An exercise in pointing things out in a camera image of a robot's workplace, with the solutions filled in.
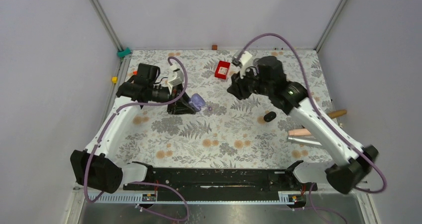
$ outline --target small red object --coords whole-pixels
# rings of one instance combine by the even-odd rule
[[[214,76],[220,79],[227,79],[227,74],[230,69],[230,62],[220,61],[218,63],[217,69],[215,70]]]

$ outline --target patterned table surface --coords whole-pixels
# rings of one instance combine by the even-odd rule
[[[169,115],[167,107],[144,107],[133,119],[131,129],[125,131],[117,161],[140,161],[156,167],[286,168],[301,159],[308,162],[330,160],[324,149],[287,142],[287,131],[301,126],[274,108],[267,97],[252,95],[239,101],[227,93],[230,79],[215,78],[214,71],[220,60],[230,61],[235,52],[134,51],[126,79],[137,70],[139,63],[159,66],[159,79],[168,76],[167,57],[176,56],[188,71],[188,95],[200,94],[212,111],[206,109],[196,115]],[[297,60],[291,51],[250,52],[254,58],[277,56],[283,62],[288,79],[303,84]],[[330,97],[316,52],[298,53],[306,67],[315,100],[326,112],[331,111]],[[238,68],[231,66],[229,74],[237,71]],[[277,117],[267,123],[263,116],[269,111],[277,113]]]

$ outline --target cable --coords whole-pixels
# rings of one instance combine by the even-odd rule
[[[381,177],[381,179],[382,179],[382,181],[383,181],[383,186],[382,186],[382,188],[381,189],[379,189],[379,190],[376,190],[376,191],[370,191],[370,190],[365,190],[365,189],[361,189],[361,188],[358,188],[358,187],[355,187],[355,189],[357,189],[357,190],[359,190],[359,191],[362,191],[362,192],[365,192],[365,193],[381,193],[381,192],[383,192],[383,191],[385,191],[385,189],[387,188],[387,179],[386,179],[386,177],[384,176],[384,174],[382,173],[382,171],[377,167],[377,165],[375,165],[375,163],[373,163],[368,157],[366,157],[361,151],[359,151],[352,143],[350,143],[349,142],[349,140],[347,140],[347,138],[345,138],[345,137],[343,137],[343,135],[341,135],[341,133],[340,132],[338,132],[336,129],[335,129],[335,127],[333,126],[333,125],[331,125],[331,123],[327,120],[327,119],[325,119],[323,116],[322,116],[322,114],[321,114],[321,112],[319,111],[319,109],[317,108],[317,105],[316,105],[316,103],[315,103],[315,101],[312,99],[312,94],[311,94],[311,89],[310,89],[310,87],[309,87],[309,83],[308,83],[308,79],[307,79],[307,77],[306,77],[306,74],[305,74],[305,68],[304,68],[304,66],[303,66],[303,64],[302,64],[302,61],[301,61],[301,59],[299,58],[299,55],[297,54],[297,52],[296,52],[296,50],[295,50],[295,48],[290,44],[290,42],[288,42],[285,38],[283,38],[282,36],[280,36],[280,35],[278,35],[278,34],[275,34],[275,33],[264,33],[264,34],[261,34],[261,35],[259,35],[259,36],[257,36],[257,37],[255,37],[255,38],[253,38],[252,40],[250,40],[246,45],[245,45],[245,47],[239,52],[239,55],[237,56],[237,61],[239,61],[239,59],[240,59],[240,57],[242,56],[242,54],[245,52],[245,50],[254,42],[254,41],[256,41],[256,40],[258,40],[259,38],[262,38],[262,37],[264,37],[264,36],[275,36],[275,37],[277,37],[277,38],[279,38],[279,39],[281,39],[282,41],[284,41],[284,43],[292,50],[292,52],[293,52],[293,54],[295,55],[295,57],[296,57],[296,59],[298,60],[298,63],[299,63],[299,66],[300,66],[300,68],[301,68],[301,72],[302,72],[302,75],[303,75],[303,78],[304,78],[304,82],[305,82],[305,86],[306,86],[306,89],[307,89],[307,91],[308,91],[308,97],[309,97],[309,100],[311,101],[311,105],[312,105],[312,107],[314,108],[314,111],[318,114],[318,116],[322,119],[322,121],[329,127],[329,129],[331,129],[331,131],[333,131],[334,133],[335,133],[335,135],[338,137],[338,138],[340,138],[347,146],[349,146],[349,148],[351,148],[353,151],[355,151],[359,156],[361,156],[367,163],[369,163],[369,165],[371,165],[372,166],[372,168],[374,168],[375,169],[375,171],[380,175],[380,177]]]
[[[177,196],[179,196],[180,199],[182,199],[183,204],[186,207],[186,216],[184,218],[182,218],[182,219],[177,219],[177,218],[172,218],[172,217],[166,216],[166,215],[161,214],[161,213],[157,213],[157,212],[152,211],[152,210],[149,210],[149,209],[143,209],[143,208],[141,208],[141,211],[142,210],[145,210],[145,211],[147,211],[149,213],[152,213],[152,214],[155,214],[155,215],[160,216],[162,218],[167,218],[169,220],[176,221],[176,222],[184,222],[184,221],[186,221],[189,218],[189,207],[188,207],[188,203],[186,202],[185,198],[183,198],[183,196],[178,191],[176,191],[174,188],[172,188],[170,186],[167,186],[167,185],[164,185],[164,184],[159,184],[159,183],[133,182],[131,184],[140,184],[140,185],[163,187],[163,188],[167,188],[167,189],[173,191],[175,194],[177,194]]]
[[[326,212],[331,212],[331,213],[337,214],[337,216],[341,217],[341,219],[343,219],[346,222],[346,224],[348,224],[347,219],[341,213],[339,213],[339,212],[337,212],[337,211],[335,211],[331,208],[317,208],[317,207],[314,206],[314,203],[312,202],[312,196],[311,196],[312,188],[314,187],[314,185],[315,185],[315,183],[312,183],[311,187],[309,188],[309,202],[311,204],[311,208],[316,212],[316,214],[319,216],[319,218],[321,218],[322,220],[324,220],[328,224],[332,223],[329,220],[325,219],[321,214],[319,214],[317,212],[317,210],[324,210]]]
[[[158,187],[156,186],[156,187],[154,188],[154,195],[155,195],[155,196],[157,196],[157,190],[158,190]]]
[[[303,197],[303,195],[305,194],[306,191],[306,186],[305,184],[302,185],[302,190],[301,190],[301,196]]]
[[[104,127],[101,130],[101,133],[99,134],[98,139],[97,139],[98,144],[94,145],[94,147],[93,147],[93,149],[91,151],[91,154],[90,154],[90,156],[88,158],[87,165],[85,167],[85,174],[84,174],[84,195],[85,195],[85,200],[88,203],[94,203],[94,202],[96,202],[101,197],[101,195],[104,193],[104,191],[102,191],[93,200],[90,199],[90,197],[88,196],[88,186],[87,186],[87,184],[88,184],[88,173],[89,173],[89,170],[90,170],[92,158],[93,158],[93,156],[95,154],[95,151],[100,146],[100,142],[102,141],[102,139],[104,137],[104,134],[107,131],[107,128],[110,126],[111,122],[119,114],[119,112],[122,109],[124,109],[126,107],[129,107],[129,106],[165,106],[165,105],[169,105],[169,104],[172,104],[172,103],[176,102],[177,100],[179,100],[183,96],[183,94],[186,92],[186,88],[188,86],[188,73],[186,71],[186,68],[183,65],[183,63],[179,59],[177,59],[176,57],[169,56],[169,58],[167,59],[167,61],[169,62],[170,65],[172,65],[171,60],[175,60],[177,63],[179,63],[180,67],[183,70],[183,74],[185,76],[185,85],[183,86],[182,91],[180,92],[180,94],[176,98],[172,99],[171,101],[164,102],[164,103],[128,103],[128,104],[122,105],[119,108],[117,108],[116,112],[113,113],[110,116],[110,118],[107,120],[107,122],[104,124]]]
[[[154,84],[155,84],[155,85],[160,84],[160,83],[163,81],[163,79],[168,79],[168,77],[167,77],[167,76],[165,76],[165,77],[161,78],[161,80],[160,80],[159,82],[155,82]]]
[[[319,210],[319,211],[329,212],[329,213],[334,213],[337,216],[339,216],[341,219],[343,219],[346,224],[349,223],[347,221],[347,219],[341,213],[339,213],[338,211],[336,211],[334,209],[331,209],[331,208],[306,207],[306,208],[296,208],[296,209],[294,209],[294,208],[281,208],[279,210],[282,210],[282,211],[295,211],[296,212],[296,211],[305,211],[305,210],[311,210],[311,209],[312,210]]]
[[[314,187],[314,185],[315,185],[315,183],[312,183],[311,184],[311,187],[310,187],[310,189],[309,189],[309,194],[308,194],[308,196],[309,196],[309,202],[310,202],[310,204],[311,204],[311,207],[303,207],[303,208],[296,208],[296,209],[294,209],[294,208],[281,208],[281,209],[279,209],[279,210],[282,210],[282,211],[304,211],[304,210],[310,210],[310,209],[312,209],[312,210],[314,210],[315,212],[316,212],[316,214],[322,219],[322,220],[324,220],[326,223],[328,223],[328,224],[330,224],[331,222],[329,221],[329,220],[327,220],[327,219],[325,219],[323,216],[321,216],[318,212],[317,212],[317,210],[319,210],[319,211],[325,211],[325,212],[329,212],[329,213],[334,213],[334,214],[336,214],[337,216],[339,216],[341,219],[343,219],[344,220],[344,222],[346,223],[346,224],[348,224],[349,222],[347,221],[347,219],[346,219],[346,217],[344,217],[341,213],[339,213],[338,211],[336,211],[336,210],[334,210],[334,209],[331,209],[331,208],[319,208],[319,207],[315,207],[314,206],[314,204],[313,204],[313,202],[312,202],[312,196],[311,196],[311,193],[312,193],[312,188]]]

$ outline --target metal corner post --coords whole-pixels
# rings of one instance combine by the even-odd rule
[[[116,32],[114,31],[113,27],[111,26],[110,21],[108,20],[106,14],[104,13],[104,10],[101,7],[100,1],[90,0],[90,2],[92,4],[92,6],[94,7],[94,10],[97,13],[98,17],[100,18],[101,23],[104,25],[104,28],[107,31],[108,35],[110,36],[111,41],[113,42],[117,51],[123,51],[124,48],[123,48],[119,38],[117,37]]]
[[[347,1],[348,0],[340,0],[340,2],[338,3],[337,8],[335,9],[333,15],[331,16],[327,27],[325,28],[324,32],[322,33],[322,36],[319,39],[318,43],[316,44],[316,47],[314,48],[314,50],[317,53],[319,53],[319,51],[321,51],[322,46],[324,45],[329,33],[331,32],[332,27],[337,22],[337,19],[340,16],[341,12],[343,11],[343,8],[346,5]]]

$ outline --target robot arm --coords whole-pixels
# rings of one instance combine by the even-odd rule
[[[88,158],[93,152],[87,186],[114,193],[125,184],[142,181],[147,174],[147,165],[132,162],[119,164],[115,160],[117,149],[124,138],[133,118],[140,114],[143,106],[138,103],[154,101],[169,102],[177,97],[183,87],[183,73],[176,66],[171,66],[173,74],[168,80],[168,87],[155,83],[160,74],[160,68],[139,64],[137,74],[124,82],[117,91],[117,98],[105,122],[94,139],[83,151],[75,150],[71,155],[71,163],[77,183],[84,184],[84,174]],[[205,101],[198,94],[190,98],[186,93],[181,99],[167,105],[169,114],[195,114],[205,106]]]
[[[252,93],[268,96],[271,103],[290,115],[296,122],[307,128],[321,145],[329,152],[333,162],[306,163],[300,162],[291,166],[293,174],[300,183],[330,183],[340,193],[347,194],[370,171],[371,166],[356,152],[351,150],[315,112],[307,90],[297,82],[287,81],[282,63],[274,56],[260,58],[254,73],[252,56],[245,52],[233,64],[241,66],[241,71],[231,77],[232,84],[227,91],[239,100],[247,99]],[[352,145],[375,161],[377,149],[370,145],[364,147],[338,127],[326,114],[321,115],[329,120],[342,136]]]

